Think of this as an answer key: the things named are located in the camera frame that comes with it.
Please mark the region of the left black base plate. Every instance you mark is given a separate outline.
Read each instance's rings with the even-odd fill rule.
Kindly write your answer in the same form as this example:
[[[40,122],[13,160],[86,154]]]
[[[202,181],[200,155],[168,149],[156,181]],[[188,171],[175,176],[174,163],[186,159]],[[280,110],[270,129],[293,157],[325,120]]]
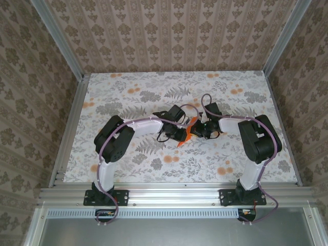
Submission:
[[[129,200],[128,190],[113,190],[111,196],[118,206],[127,206]],[[84,196],[84,206],[115,206],[113,200],[106,194],[96,190],[86,190]]]

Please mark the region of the aluminium corner post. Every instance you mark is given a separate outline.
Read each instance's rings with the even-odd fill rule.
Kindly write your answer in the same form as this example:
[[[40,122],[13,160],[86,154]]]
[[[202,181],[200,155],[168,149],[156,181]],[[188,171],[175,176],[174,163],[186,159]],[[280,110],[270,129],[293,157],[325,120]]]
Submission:
[[[31,3],[41,17],[53,40],[57,44],[61,54],[65,58],[78,83],[80,83],[83,81],[85,73],[75,57],[73,49],[70,48],[68,42],[66,41],[63,31],[60,29],[59,24],[55,20],[45,0],[31,0]]]
[[[284,49],[292,38],[296,28],[302,20],[312,0],[298,0],[293,11],[291,12],[285,26],[283,27],[276,44],[274,45],[271,54],[269,55],[263,72],[266,78],[272,73],[279,58],[282,56]]]

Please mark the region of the orange paper sheet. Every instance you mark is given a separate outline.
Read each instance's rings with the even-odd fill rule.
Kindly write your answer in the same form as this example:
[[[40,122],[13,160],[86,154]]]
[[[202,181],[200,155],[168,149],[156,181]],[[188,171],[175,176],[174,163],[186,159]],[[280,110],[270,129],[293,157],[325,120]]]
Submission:
[[[198,117],[197,117],[197,116],[195,116],[195,117],[193,117],[193,118],[191,119],[191,121],[190,121],[190,125],[189,125],[189,126],[187,127],[187,129],[186,129],[187,136],[186,136],[186,138],[185,138],[184,141],[180,141],[180,142],[178,143],[178,145],[177,145],[178,148],[179,148],[180,146],[182,146],[184,143],[186,143],[187,141],[189,141],[189,140],[192,138],[193,134],[191,133],[191,128],[195,125],[195,123],[197,122],[197,120],[198,120]]]

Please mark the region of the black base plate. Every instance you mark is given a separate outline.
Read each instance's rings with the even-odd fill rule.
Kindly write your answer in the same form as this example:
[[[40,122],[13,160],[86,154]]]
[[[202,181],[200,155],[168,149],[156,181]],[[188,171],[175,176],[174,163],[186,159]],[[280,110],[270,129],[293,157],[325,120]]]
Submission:
[[[113,190],[111,196],[118,206],[127,206],[129,200],[128,190]],[[84,206],[115,206],[113,200],[106,194],[96,190],[86,190],[84,196]]]
[[[243,189],[221,189],[219,190],[220,204],[227,206],[251,206],[266,205],[266,197],[259,190],[244,191]]]

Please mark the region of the left aluminium side rail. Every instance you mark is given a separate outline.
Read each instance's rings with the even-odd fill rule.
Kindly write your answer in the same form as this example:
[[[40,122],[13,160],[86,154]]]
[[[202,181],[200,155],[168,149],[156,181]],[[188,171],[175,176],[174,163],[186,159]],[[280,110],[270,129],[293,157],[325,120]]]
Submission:
[[[85,74],[82,80],[77,85],[72,107],[69,113],[65,131],[61,140],[53,172],[50,178],[49,188],[53,188],[55,186],[55,181],[58,174],[60,174],[59,180],[63,181],[61,175],[67,169],[67,164],[70,158],[70,153],[76,134],[76,129],[78,126],[79,117],[84,104],[85,96],[87,94],[90,76],[91,74]]]

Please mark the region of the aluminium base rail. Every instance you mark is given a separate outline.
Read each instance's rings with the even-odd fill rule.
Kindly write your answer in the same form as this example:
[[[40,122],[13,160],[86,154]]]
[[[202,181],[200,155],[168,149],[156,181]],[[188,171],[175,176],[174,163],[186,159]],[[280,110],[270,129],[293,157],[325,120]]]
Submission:
[[[308,187],[295,185],[262,186],[266,195],[266,205],[275,206],[275,200],[280,207],[313,207],[315,200]],[[219,207],[225,196],[219,191],[219,185],[173,185],[173,186],[118,186],[128,190],[128,206],[144,208],[178,208],[178,207]],[[49,208],[82,207],[85,198],[86,186],[58,186],[42,189],[37,204]]]

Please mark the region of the right aluminium corner post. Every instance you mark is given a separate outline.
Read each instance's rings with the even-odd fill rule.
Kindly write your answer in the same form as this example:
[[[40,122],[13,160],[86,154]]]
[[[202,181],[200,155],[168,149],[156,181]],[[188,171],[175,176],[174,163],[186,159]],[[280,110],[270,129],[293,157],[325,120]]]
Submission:
[[[266,78],[272,73],[279,58],[282,56],[284,49],[292,38],[296,28],[302,20],[312,0],[298,0],[293,11],[291,12],[285,26],[283,27],[276,44],[274,45],[271,54],[269,55],[263,72]]]

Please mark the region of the left aluminium corner post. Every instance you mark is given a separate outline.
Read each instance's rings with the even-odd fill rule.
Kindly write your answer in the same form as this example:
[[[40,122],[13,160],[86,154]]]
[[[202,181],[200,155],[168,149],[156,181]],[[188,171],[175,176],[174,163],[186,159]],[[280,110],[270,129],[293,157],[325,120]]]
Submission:
[[[65,58],[78,83],[80,83],[83,81],[85,73],[75,57],[73,49],[70,48],[68,42],[66,41],[63,31],[60,29],[59,24],[55,20],[45,0],[31,0],[31,3],[41,17],[53,40],[57,44],[61,54]]]

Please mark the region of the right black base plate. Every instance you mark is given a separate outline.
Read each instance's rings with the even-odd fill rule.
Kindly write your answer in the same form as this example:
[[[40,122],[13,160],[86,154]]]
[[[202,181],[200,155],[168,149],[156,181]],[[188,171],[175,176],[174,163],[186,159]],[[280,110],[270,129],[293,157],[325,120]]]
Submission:
[[[259,190],[244,191],[243,189],[221,189],[219,190],[220,204],[227,206],[251,206],[266,205],[266,197]]]

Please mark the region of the floral patterned table cover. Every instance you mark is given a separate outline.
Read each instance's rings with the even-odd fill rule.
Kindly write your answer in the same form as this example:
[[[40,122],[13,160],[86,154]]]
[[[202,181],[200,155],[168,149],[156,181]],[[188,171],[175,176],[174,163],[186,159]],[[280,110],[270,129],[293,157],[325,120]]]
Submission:
[[[193,117],[211,101],[224,115],[266,115],[285,140],[261,71],[92,74],[64,181],[95,180],[98,155],[93,141],[112,116],[139,119],[178,105]],[[236,182],[247,161],[241,138],[233,133],[211,140],[193,137],[181,146],[149,134],[132,140],[117,163],[115,181]]]

